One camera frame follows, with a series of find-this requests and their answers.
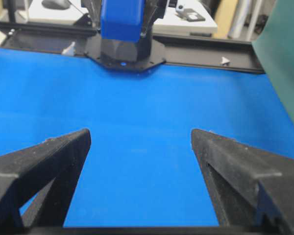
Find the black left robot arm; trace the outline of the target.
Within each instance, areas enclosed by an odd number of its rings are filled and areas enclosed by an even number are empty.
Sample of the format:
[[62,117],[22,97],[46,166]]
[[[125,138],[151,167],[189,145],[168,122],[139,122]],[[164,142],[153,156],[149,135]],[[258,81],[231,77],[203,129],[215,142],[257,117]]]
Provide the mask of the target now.
[[151,54],[152,27],[162,19],[167,0],[83,0],[96,35],[85,53],[96,60],[137,63]]

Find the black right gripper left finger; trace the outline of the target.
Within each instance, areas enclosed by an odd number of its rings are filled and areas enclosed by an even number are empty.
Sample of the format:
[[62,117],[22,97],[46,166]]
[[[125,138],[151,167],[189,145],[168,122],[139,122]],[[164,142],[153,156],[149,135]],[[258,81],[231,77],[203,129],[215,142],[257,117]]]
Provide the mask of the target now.
[[0,230],[63,226],[90,146],[81,129],[0,156]]

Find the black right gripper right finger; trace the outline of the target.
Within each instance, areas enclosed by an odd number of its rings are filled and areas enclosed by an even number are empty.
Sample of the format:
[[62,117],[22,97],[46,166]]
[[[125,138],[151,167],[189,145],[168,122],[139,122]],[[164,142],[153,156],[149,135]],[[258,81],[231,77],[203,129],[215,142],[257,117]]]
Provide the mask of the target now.
[[200,129],[191,145],[220,225],[294,233],[294,159]]

